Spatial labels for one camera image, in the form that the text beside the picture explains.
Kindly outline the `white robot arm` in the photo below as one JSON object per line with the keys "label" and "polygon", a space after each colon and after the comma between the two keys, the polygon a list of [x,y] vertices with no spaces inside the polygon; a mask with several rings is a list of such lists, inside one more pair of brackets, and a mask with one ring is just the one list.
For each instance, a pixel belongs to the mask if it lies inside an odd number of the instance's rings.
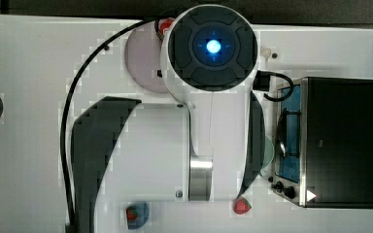
{"label": "white robot arm", "polygon": [[190,201],[238,199],[260,173],[265,123],[253,92],[258,52],[250,23],[221,5],[181,13],[164,36],[164,83],[189,113]]}

